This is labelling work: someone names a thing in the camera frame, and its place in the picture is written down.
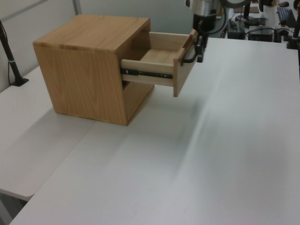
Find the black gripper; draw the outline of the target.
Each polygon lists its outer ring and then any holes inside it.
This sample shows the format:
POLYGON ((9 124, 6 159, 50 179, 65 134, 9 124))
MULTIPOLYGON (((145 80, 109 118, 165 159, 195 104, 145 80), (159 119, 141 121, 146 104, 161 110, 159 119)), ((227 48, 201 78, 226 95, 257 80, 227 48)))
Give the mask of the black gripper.
POLYGON ((197 62, 203 61, 203 52, 207 47, 208 35, 215 34, 216 14, 209 16, 193 14, 193 29, 197 31, 196 55, 197 62))

